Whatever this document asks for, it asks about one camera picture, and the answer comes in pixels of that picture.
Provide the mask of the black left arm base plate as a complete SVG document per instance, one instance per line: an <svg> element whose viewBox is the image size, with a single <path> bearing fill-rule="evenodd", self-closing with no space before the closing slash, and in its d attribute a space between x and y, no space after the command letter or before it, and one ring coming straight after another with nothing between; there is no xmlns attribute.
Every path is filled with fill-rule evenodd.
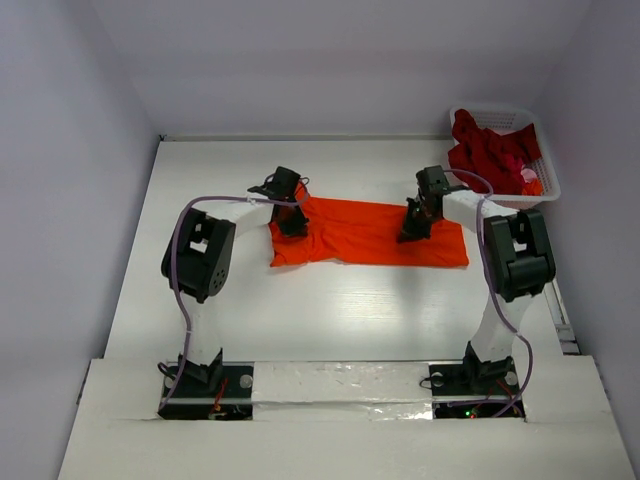
<svg viewBox="0 0 640 480"><path fill-rule="evenodd" d="M253 418L253 363L223 363L220 355L209 365L187 361L173 395L166 401L178 368L178 364L159 368L164 375L158 412L161 418L212 421Z"/></svg>

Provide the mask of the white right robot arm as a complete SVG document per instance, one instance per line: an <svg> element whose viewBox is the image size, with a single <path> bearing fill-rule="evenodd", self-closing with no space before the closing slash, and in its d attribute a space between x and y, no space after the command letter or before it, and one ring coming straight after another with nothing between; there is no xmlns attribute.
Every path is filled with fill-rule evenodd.
<svg viewBox="0 0 640 480"><path fill-rule="evenodd" d="M448 220L476 234L488 300L479 327L459 363L437 364L427 381L444 396L484 395L514 371L512 347L522 339L520 325L535 296L554 280L556 265L543 215L536 209L516 210L493 201L493 188L478 175L485 191L449 183L440 166L416 173L418 193L408 207L397 241L426 240L435 226Z"/></svg>

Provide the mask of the orange t-shirt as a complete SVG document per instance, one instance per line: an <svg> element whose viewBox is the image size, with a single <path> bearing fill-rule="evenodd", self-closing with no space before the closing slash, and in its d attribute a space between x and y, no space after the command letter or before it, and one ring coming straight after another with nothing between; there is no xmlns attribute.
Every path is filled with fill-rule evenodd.
<svg viewBox="0 0 640 480"><path fill-rule="evenodd" d="M464 268L469 258L460 225L437 223L431 237L400 243L406 208L399 205L309 197L301 206L309 219L303 237L285 237L269 225L272 267L337 260L346 264Z"/></svg>

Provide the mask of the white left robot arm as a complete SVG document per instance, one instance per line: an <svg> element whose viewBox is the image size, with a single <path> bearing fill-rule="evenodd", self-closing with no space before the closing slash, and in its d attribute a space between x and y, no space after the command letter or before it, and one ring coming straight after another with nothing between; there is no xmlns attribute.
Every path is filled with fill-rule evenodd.
<svg viewBox="0 0 640 480"><path fill-rule="evenodd" d="M279 166L262 184L252 186L243 196L203 195L183 207L161 262L185 324L182 351L177 370L158 368L171 381L162 403L167 404L176 391L189 384L195 392L209 395L221 390L222 360L212 362L188 359L193 336L193 319L184 296L202 304L216 296L227 282L235 240L257 228L275 224L288 238L303 237L308 218L302 205L309 199L308 179Z"/></svg>

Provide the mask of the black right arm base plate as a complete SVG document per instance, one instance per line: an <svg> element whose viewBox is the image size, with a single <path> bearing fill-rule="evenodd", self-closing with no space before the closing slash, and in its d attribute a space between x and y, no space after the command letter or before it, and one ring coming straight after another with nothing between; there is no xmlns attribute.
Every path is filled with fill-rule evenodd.
<svg viewBox="0 0 640 480"><path fill-rule="evenodd" d="M431 393L436 420L525 418L521 400L500 413L520 389L511 357L484 364L468 358L430 364L419 386Z"/></svg>

